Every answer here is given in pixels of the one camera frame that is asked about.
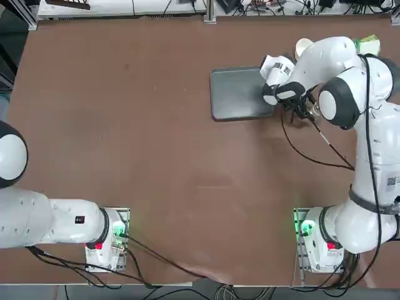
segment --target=red button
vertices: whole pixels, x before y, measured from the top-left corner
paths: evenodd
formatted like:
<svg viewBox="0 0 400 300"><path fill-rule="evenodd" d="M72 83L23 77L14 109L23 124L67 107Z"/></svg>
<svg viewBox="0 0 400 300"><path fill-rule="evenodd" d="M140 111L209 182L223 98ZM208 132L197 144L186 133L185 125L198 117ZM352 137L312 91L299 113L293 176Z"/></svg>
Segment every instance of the red button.
<svg viewBox="0 0 400 300"><path fill-rule="evenodd" d="M327 245L327 248L328 248L329 250L335 249L335 244L334 244L333 242L328 242L326 245Z"/></svg>

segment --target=black cable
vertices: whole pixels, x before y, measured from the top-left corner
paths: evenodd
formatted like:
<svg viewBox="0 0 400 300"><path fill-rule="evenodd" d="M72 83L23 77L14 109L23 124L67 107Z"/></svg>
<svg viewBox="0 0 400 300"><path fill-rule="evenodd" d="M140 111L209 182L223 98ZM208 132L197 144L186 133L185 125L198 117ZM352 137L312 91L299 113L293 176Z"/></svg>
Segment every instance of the black cable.
<svg viewBox="0 0 400 300"><path fill-rule="evenodd" d="M197 292L195 289L178 289L178 290L176 290L176 291L167 292L167 293L164 294L164 295L161 295L161 296L152 298L152 299L150 299L150 300L158 300L158 299L161 299L161 298L166 297L166 296L168 296L168 295L172 295L172 294L176 294L176 293L180 293L180 292L184 292L184 291L191 291L192 293L195 293L195 294L197 294L197 295L203 297L203 298L206 299L206 300L210 300L210 298L208 298L207 296L201 294L200 292Z"/></svg>
<svg viewBox="0 0 400 300"><path fill-rule="evenodd" d="M113 270L110 270L110 269L108 269L106 267L97 266L95 264L88 264L88 263L85 263L85 262L69 261L67 259L63 259L63 258L60 258L60 257L57 257L57 256L53 256L53 255L47 254L43 250L41 250L41 249L39 249L38 247L35 247L35 246L30 246L30 247L26 247L26 248L28 250L30 250L35 256L38 255L38 256L45 257L45 258L53 259L53 260L59 261L60 263L72 264L72 265L77 265L77 266L84 266L85 268L86 267L92 267L92 268L105 270L107 272L110 272L110 273L113 273L113 274L117 274L117 275L120 275L120 276L123 276L123 277L126 277L126 278L135 279L135 280L139 281L140 283L144 284L144 282L142 282L140 280L140 278L138 278L136 276L128 275L128 274L121 273L121 272L118 272L118 271L113 271Z"/></svg>
<svg viewBox="0 0 400 300"><path fill-rule="evenodd" d="M173 1L173 0L169 0L169 2L168 2L168 4L167 4L167 7L165 7L164 12L162 13L163 16L165 15L165 13L166 13L166 11L167 11L167 9L168 9L168 7L169 7L169 5L171 4L172 1Z"/></svg>
<svg viewBox="0 0 400 300"><path fill-rule="evenodd" d="M339 268L343 265L343 261L340 263L340 265L338 265L335 270L325 279L325 281L323 283L321 283L319 286L316 287L312 287L311 289L294 289L291 288L293 291L296 292L302 292L302 293L310 293L310 292L314 292L317 291L321 288L324 287L324 285L336 274L336 272L339 270Z"/></svg>
<svg viewBox="0 0 400 300"><path fill-rule="evenodd" d="M284 116L284 109L282 108L281 111L281 125L282 125L282 130L283 133L287 139L287 141L289 142L289 145L293 148L293 150L295 150L298 154L300 154L302 157L304 157L305 159L308 159L309 161L312 161L313 163L316 164L322 164L323 166L329 166L329 167L337 167L337 168L344 168L344 169L348 169L348 170L352 170L349 166L343 166L341 164L329 164L327 162L322 162L322 161L317 161L316 159L313 159L309 156L306 156L305 154L303 154L302 152L300 152L296 147L294 147L294 145L292 144L291 140L289 139L289 136L286 132L285 126L284 126L284 122L283 122L283 116Z"/></svg>
<svg viewBox="0 0 400 300"><path fill-rule="evenodd" d="M11 59L11 56L7 53L5 48L3 47L2 44L0 44L0 56L4 59L4 62L8 66L8 68L12 71L12 73L16 76L18 67L14 63L13 59Z"/></svg>
<svg viewBox="0 0 400 300"><path fill-rule="evenodd" d="M308 12L309 12L310 14L312 13L312 11L310 10L310 7L308 7L308 5L307 5L306 0L304 0L304 2L301 2L300 0L295 0L295 1L298 2L298 3L303 4L303 7L302 7L302 10L301 10L301 11L303 11L304 8L307 8L307 9L308 9Z"/></svg>
<svg viewBox="0 0 400 300"><path fill-rule="evenodd" d="M242 4L243 1L244 0L242 0L239 4L236 5L236 10L233 12L232 16L234 16L236 14L236 12L239 10L239 8L243 9L243 4Z"/></svg>
<svg viewBox="0 0 400 300"><path fill-rule="evenodd" d="M268 300L271 300L271 299L273 298L273 295L274 295L274 293L275 293L275 290L276 290L276 286L273 287L273 290L272 290L272 292L271 292L271 295L269 295Z"/></svg>
<svg viewBox="0 0 400 300"><path fill-rule="evenodd" d="M280 6L280 8L281 8L281 11L282 11L282 14L285 16L285 10L284 10L284 8L283 8L281 2L280 2L279 0L276 0L276 2L279 4L279 6Z"/></svg>
<svg viewBox="0 0 400 300"><path fill-rule="evenodd" d="M65 286L65 285L64 285L64 290L65 290L65 298L67 298L67 300L69 300L67 286Z"/></svg>
<svg viewBox="0 0 400 300"><path fill-rule="evenodd" d="M370 70L369 70L369 63L367 58L373 58L374 56L371 54L366 54L362 55L361 58L364 60L364 63L366 65L366 73L367 73L367 88L366 88L366 108L369 108L369 90L370 90ZM372 155L372 149L371 149L371 138L369 136L369 110L367 109L365 113L365 130L366 130L366 140L367 140L367 151L368 151L368 160L369 160L369 170L371 172L372 176L372 188L374 190L374 198L375 198L375 205L376 205L376 214L377 214L377 246L375 249L375 254L369 263L368 267L365 269L365 271L361 274L361 276L354 281L349 288L352 288L355 286L357 283L359 283L361 280L363 280L364 276L368 273L369 269L373 266L375 263L376 258L378 257L379 250L381 248L381 243L382 243L382 219L381 219L381 212L379 210L379 199L378 199L378 189L376 187L376 178L375 178L375 171L374 171L374 164L373 164L373 155Z"/></svg>
<svg viewBox="0 0 400 300"><path fill-rule="evenodd" d="M387 13L388 11L391 11L393 9L394 6L394 0L391 0L391 5L390 7L382 7L382 4L379 5L379 8L381 9L382 13Z"/></svg>
<svg viewBox="0 0 400 300"><path fill-rule="evenodd" d="M154 289L154 288L156 288L156 287L153 286L151 283L149 283L149 282L147 282L146 280L144 280L144 277L143 277L142 272L141 272L140 267L139 267L138 260L136 259L136 256L133 254L133 252L132 252L130 249L128 249L128 248L126 248L126 252L132 257L133 262L134 262L135 267L136 267L137 275L139 276L139 278L141 279L141 281L144 282L144 286L146 286L148 289Z"/></svg>
<svg viewBox="0 0 400 300"><path fill-rule="evenodd" d="M318 128L317 124L315 124L315 122L313 122L313 121L311 121L311 124L314 125L315 129L317 129L317 131L323 136L323 133ZM344 161L351 168L351 170L354 171L355 170L354 166L342 154L340 154L339 151L336 150L336 148L327 139L325 139L325 141L327 142L329 147L336 153L336 155L339 156L342 159L342 161Z"/></svg>
<svg viewBox="0 0 400 300"><path fill-rule="evenodd" d="M374 11L371 5L368 6L368 8L372 11L373 14L380 14L382 11Z"/></svg>
<svg viewBox="0 0 400 300"><path fill-rule="evenodd" d="M254 4L256 5L257 13L260 16L260 11L258 10L257 0L254 0Z"/></svg>
<svg viewBox="0 0 400 300"><path fill-rule="evenodd" d="M190 0L190 2L192 2L192 7L193 7L193 10L194 10L194 13L197 14L198 11L197 11L196 8L194 7L194 0Z"/></svg>
<svg viewBox="0 0 400 300"><path fill-rule="evenodd" d="M349 9L344 12L344 14L347 14L350 11L350 9L352 9L352 8L353 8L353 3L350 5Z"/></svg>
<svg viewBox="0 0 400 300"><path fill-rule="evenodd" d="M112 287L112 286L107 285L107 284L104 283L104 281L102 281L97 275L95 275L95 274L93 274L92 272L89 272L89 271L87 271L87 270L85 270L85 269L81 269L80 267L72 267L72 266L70 266L70 265L68 265L68 264L66 264L66 263L64 263L64 262L62 262L61 264L58 264L58 263L56 263L56 262L48 261L47 259L44 259L43 257L40 257L39 255L37 255L36 253L34 253L34 252L32 252L32 251L31 251L31 253L32 253L38 260L40 260L40 261L42 261L42 262L44 262L44 263L46 263L46 264L50 264L50 265L53 265L53 266L59 266L59 267L64 268L64 269L70 269L70 270L74 271L76 274L78 274L79 276L81 276L82 278L84 278L89 284L91 284L92 286L94 286L94 287L96 287L96 288L108 288L108 289L120 289L120 288L121 288L121 286L119 286L119 287ZM83 275L83 274L81 274L80 272L78 272L78 270L80 270L80 271L82 271L82 272L84 272L84 273L86 273L86 274L89 274L89 275L95 277L95 278L101 283L101 285L96 284L95 282L93 282L92 280L90 280L89 278L87 278L85 275Z"/></svg>
<svg viewBox="0 0 400 300"><path fill-rule="evenodd" d="M258 296L253 297L253 298L250 298L250 299L244 299L244 298L242 298L242 297L239 297L238 294L237 294L236 291L235 291L235 288L234 288L233 286L231 286L231 291L232 291L232 293L235 295L235 297L237 298L237 300L256 300L256 299L258 299L258 298L260 298L260 297L265 296L265 294L266 294L269 290L263 288L262 291L261 291L261 293L260 293Z"/></svg>
<svg viewBox="0 0 400 300"><path fill-rule="evenodd" d="M144 297L142 300L147 300L151 295L153 295L156 291L158 291L159 289L161 289L162 286L158 286L156 289L153 289L149 294L147 294L146 297Z"/></svg>
<svg viewBox="0 0 400 300"><path fill-rule="evenodd" d="M358 267L358 262L359 262L360 254L354 255L354 254L349 254L348 261L346 262L345 269L343 273L341 274L339 280L335 282L334 284L327 286L326 289L341 289L343 285L346 283L351 283L351 276L355 272L355 270ZM348 274L345 276L345 273L347 272L348 266L350 267L350 270Z"/></svg>
<svg viewBox="0 0 400 300"><path fill-rule="evenodd" d="M175 263L175 262L173 262L173 261L171 261L171 260L165 258L165 257L162 256L161 254L159 254L159 253L157 253L156 251L152 250L151 248L147 247L145 244L139 242L137 239L134 239L133 237L128 236L127 234L122 233L122 234L120 234L119 236L121 236L122 238L128 238L128 239L130 239L132 242L134 242L134 243L140 245L140 246L143 247L144 249L148 250L150 253L152 253L152 254L154 254L155 256L157 256L158 258L162 259L164 262L173 265L175 268L178 268L179 270L184 271L185 273L188 273L188 274L190 274L190 275L192 275L192 276L196 276L196 277L198 277L198 278L205 278L205 276L200 275L200 274L198 274L198 273L196 273L196 272L192 272L192 271L190 271L190 270L188 270L188 269L185 269L184 267L181 267L181 266L178 265L177 263Z"/></svg>
<svg viewBox="0 0 400 300"><path fill-rule="evenodd" d="M269 7L265 7L265 8L266 8L267 11L271 11L272 14L273 14L274 16L276 16L276 13L275 13L271 8L269 8Z"/></svg>

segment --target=floor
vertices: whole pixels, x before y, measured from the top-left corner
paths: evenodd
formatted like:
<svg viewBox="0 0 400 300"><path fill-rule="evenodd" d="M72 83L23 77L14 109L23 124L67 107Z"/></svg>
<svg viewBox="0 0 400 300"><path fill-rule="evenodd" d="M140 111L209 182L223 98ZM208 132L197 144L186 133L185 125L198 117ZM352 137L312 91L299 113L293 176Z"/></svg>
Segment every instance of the floor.
<svg viewBox="0 0 400 300"><path fill-rule="evenodd" d="M214 293L218 288L219 284L207 279L198 280L194 283L194 289L203 293L210 299L214 299ZM182 289L183 287L162 287L156 291L151 299L162 296L165 293ZM237 295L243 299L253 299L263 289L257 287L240 287L235 289ZM67 292L69 300L85 300L85 299L96 299L96 300L137 300L143 299L149 290L144 286L123 286L121 289L116 291L107 289L98 289L89 286L67 286ZM67 300L65 295L64 286L0 286L0 295L2 300L13 300L13 299L32 299L32 300ZM350 290L343 299L353 300L398 300L400 299L400 290L382 290L382 289L357 289ZM170 296L166 296L165 299L189 299L197 300L202 299L201 296L194 294L193 292L180 292ZM279 287L276 289L274 300L317 300L317 299L330 299L327 295L323 294L322 291L302 293L292 291L286 287Z"/></svg>

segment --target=green led light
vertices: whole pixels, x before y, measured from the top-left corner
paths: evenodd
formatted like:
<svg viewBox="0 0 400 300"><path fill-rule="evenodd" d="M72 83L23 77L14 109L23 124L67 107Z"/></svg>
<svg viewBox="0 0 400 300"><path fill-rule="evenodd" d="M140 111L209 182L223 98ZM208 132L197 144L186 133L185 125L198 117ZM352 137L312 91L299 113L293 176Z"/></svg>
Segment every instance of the green led light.
<svg viewBox="0 0 400 300"><path fill-rule="evenodd" d="M313 233L315 222L311 220L304 220L301 224L301 231L303 236L310 236Z"/></svg>

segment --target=label sticker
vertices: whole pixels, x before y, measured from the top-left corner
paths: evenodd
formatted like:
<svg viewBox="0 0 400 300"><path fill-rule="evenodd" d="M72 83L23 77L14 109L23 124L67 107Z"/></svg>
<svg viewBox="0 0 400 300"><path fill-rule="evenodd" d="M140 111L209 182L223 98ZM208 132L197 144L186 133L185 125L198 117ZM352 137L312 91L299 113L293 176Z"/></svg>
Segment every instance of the label sticker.
<svg viewBox="0 0 400 300"><path fill-rule="evenodd" d="M75 217L75 224L84 224L85 223L85 216L76 216Z"/></svg>

